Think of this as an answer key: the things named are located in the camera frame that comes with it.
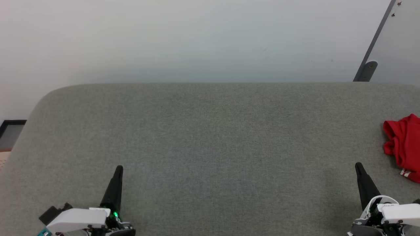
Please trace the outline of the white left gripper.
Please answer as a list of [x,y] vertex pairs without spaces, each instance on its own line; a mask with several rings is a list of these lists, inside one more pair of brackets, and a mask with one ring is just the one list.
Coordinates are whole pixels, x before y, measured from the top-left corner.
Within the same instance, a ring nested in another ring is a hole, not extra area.
[[47,236],[135,236],[136,230],[119,217],[123,166],[118,165],[103,195],[100,207],[89,209],[50,207],[45,212]]

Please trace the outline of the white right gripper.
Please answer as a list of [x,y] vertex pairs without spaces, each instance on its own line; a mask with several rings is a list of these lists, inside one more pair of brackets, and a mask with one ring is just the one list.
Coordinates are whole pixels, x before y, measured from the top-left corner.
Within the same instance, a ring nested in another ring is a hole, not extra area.
[[353,221],[348,236],[404,236],[411,227],[419,227],[419,199],[401,205],[381,195],[362,163],[355,163],[355,170],[363,212]]

